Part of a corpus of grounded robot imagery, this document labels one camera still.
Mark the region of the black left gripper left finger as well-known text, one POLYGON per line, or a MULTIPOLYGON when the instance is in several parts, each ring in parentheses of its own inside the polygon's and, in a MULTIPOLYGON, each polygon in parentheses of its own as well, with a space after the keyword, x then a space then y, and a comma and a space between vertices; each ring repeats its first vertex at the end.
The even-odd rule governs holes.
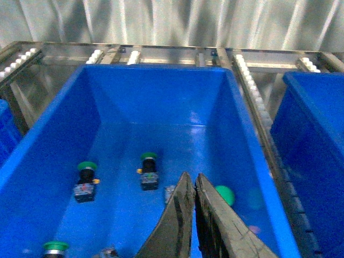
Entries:
POLYGON ((194 184, 184 171, 160 220, 135 257, 190 257, 194 206, 194 184))

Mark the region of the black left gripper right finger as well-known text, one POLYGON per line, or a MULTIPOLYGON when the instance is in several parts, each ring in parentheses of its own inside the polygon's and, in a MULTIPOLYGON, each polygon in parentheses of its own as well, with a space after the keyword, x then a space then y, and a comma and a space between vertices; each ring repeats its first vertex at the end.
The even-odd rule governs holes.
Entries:
POLYGON ((195 182, 196 227, 202 257, 277 257, 228 205, 204 174, 195 182))

